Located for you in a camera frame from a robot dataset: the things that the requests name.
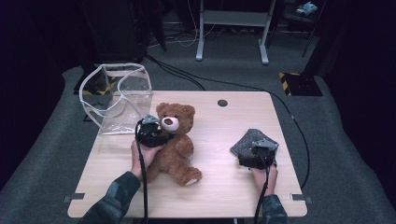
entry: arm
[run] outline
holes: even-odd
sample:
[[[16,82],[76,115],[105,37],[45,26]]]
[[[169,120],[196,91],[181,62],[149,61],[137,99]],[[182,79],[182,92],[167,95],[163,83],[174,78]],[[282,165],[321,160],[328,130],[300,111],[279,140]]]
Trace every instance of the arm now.
[[[265,217],[266,224],[289,223],[288,214],[275,194],[264,196],[264,200],[262,201],[262,216]]]
[[[120,223],[139,188],[139,179],[125,172],[111,183],[105,197],[94,204],[79,223]]]
[[[176,144],[176,150],[184,158],[192,155],[194,145],[188,135],[184,134],[180,137]]]
[[[277,195],[275,195],[277,169],[274,165],[270,166],[269,169],[268,187],[262,201],[262,216],[265,217],[266,224],[287,224],[289,223],[288,214]],[[262,191],[266,179],[265,170],[250,168],[250,171],[253,173],[256,187],[259,191]]]
[[[140,146],[145,161],[146,169],[154,159],[155,154],[163,148]],[[128,212],[134,194],[140,188],[142,169],[139,161],[139,153],[135,141],[131,145],[132,168],[131,172],[125,172],[111,183],[105,197],[94,204],[84,215],[79,223],[120,223]]]

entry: teddy bear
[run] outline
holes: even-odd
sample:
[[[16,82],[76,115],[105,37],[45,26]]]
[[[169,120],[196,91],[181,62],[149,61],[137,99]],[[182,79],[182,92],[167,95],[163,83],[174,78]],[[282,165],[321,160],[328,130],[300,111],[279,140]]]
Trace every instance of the teddy bear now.
[[[152,182],[159,172],[169,174],[180,186],[201,180],[202,172],[189,165],[194,145],[187,133],[193,125],[195,108],[192,105],[160,103],[156,111],[163,133],[170,133],[174,137],[157,152],[148,167],[148,182]]]

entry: sleeve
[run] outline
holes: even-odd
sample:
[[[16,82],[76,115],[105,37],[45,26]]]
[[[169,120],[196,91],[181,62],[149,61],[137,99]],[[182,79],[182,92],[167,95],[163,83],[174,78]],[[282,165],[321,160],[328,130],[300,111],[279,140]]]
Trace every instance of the sleeve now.
[[[262,201],[262,216],[265,224],[289,224],[288,214],[277,195],[267,195]]]
[[[111,183],[105,197],[94,204],[78,223],[120,223],[139,188],[139,179],[131,172],[125,172]]]

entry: round hole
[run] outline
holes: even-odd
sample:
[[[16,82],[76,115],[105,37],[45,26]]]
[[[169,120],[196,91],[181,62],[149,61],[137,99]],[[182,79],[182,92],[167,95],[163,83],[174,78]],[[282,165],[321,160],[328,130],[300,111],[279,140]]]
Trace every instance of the round hole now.
[[[227,106],[227,104],[228,104],[228,102],[227,102],[226,100],[219,100],[219,101],[218,101],[218,105],[219,105],[219,106],[224,107],[224,106]]]

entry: hand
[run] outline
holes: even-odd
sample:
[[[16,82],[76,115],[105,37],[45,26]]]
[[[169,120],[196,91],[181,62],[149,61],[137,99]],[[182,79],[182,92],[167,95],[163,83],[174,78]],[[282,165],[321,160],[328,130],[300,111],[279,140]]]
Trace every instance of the hand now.
[[[265,170],[250,168],[250,171],[251,171],[251,173],[253,173],[254,181],[256,182],[256,187],[259,189],[259,191],[262,191],[262,188],[264,187],[265,179],[267,177]],[[275,193],[276,179],[277,179],[277,169],[272,164],[269,167],[268,188],[265,191],[264,196],[271,195],[271,194]]]
[[[158,147],[146,147],[144,145],[140,145],[140,150],[142,152],[143,159],[145,161],[146,169],[149,167],[152,160],[154,160],[155,154],[161,149],[163,149],[163,145]],[[135,140],[132,142],[131,150],[132,150],[131,173],[140,179],[142,175],[142,168],[140,166],[139,151],[137,150],[137,144]]]

